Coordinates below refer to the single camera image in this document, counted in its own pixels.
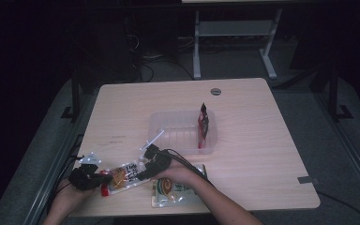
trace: clear plastic bin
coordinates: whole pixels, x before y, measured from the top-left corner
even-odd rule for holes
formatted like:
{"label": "clear plastic bin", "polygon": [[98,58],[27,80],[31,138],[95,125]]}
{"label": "clear plastic bin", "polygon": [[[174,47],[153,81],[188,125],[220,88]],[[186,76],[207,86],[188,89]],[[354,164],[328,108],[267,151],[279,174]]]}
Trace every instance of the clear plastic bin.
{"label": "clear plastic bin", "polygon": [[200,111],[155,112],[150,117],[148,140],[165,132],[154,142],[159,149],[173,149],[181,155],[211,154],[218,141],[215,114],[207,110],[209,129],[206,146],[198,148],[198,116]]}

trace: light wood table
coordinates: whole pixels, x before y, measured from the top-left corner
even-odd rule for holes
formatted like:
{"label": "light wood table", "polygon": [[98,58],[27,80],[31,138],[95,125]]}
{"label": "light wood table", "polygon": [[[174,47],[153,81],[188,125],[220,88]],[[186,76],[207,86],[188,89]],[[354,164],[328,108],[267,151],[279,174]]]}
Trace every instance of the light wood table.
{"label": "light wood table", "polygon": [[[212,88],[221,95],[213,96]],[[247,210],[308,209],[320,200],[271,91],[263,79],[110,84],[101,87],[79,155],[94,152],[100,169],[138,158],[152,113],[215,113],[217,144],[211,155],[186,156],[204,164],[211,182]],[[152,182],[116,195],[99,191],[73,216],[140,216],[206,213],[204,205],[151,207]]]}

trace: snack bag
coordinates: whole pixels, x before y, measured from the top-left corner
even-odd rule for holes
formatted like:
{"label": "snack bag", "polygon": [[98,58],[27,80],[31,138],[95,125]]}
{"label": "snack bag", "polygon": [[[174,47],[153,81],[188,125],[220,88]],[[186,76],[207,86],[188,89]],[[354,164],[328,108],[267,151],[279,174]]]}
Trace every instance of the snack bag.
{"label": "snack bag", "polygon": [[[196,168],[203,174],[206,174],[204,165],[197,165]],[[154,208],[199,203],[203,202],[190,187],[173,183],[167,178],[158,179],[153,182],[153,196],[151,204]]]}
{"label": "snack bag", "polygon": [[149,179],[139,180],[136,176],[143,168],[138,166],[137,161],[129,162],[120,167],[103,170],[100,173],[112,176],[112,181],[107,185],[101,185],[101,195],[110,196],[123,190],[136,187],[140,184],[148,182]]}
{"label": "snack bag", "polygon": [[209,129],[209,118],[206,113],[206,106],[201,106],[200,116],[198,116],[198,148],[206,147],[206,134]]}

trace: person's right arm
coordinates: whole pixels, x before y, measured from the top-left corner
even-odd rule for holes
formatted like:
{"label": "person's right arm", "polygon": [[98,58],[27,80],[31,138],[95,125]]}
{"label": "person's right arm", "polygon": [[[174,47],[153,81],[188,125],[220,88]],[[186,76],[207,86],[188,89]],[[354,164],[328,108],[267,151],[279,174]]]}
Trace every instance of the person's right arm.
{"label": "person's right arm", "polygon": [[173,160],[171,166],[155,178],[168,178],[192,188],[220,224],[261,224],[246,209],[177,161]]}

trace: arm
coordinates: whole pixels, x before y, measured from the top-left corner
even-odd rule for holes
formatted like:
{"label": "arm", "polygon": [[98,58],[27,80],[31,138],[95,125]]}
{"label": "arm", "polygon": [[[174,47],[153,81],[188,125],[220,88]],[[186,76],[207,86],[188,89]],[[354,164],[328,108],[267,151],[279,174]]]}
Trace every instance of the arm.
{"label": "arm", "polygon": [[57,196],[55,197],[51,211],[43,221],[43,225],[61,224],[69,214],[82,204],[82,202],[93,194],[94,190],[78,190],[72,186],[67,179],[62,180],[58,186]]}
{"label": "arm", "polygon": [[155,178],[164,177],[187,185],[197,192],[220,224],[261,224],[246,209],[177,161],[173,160],[171,166]]}

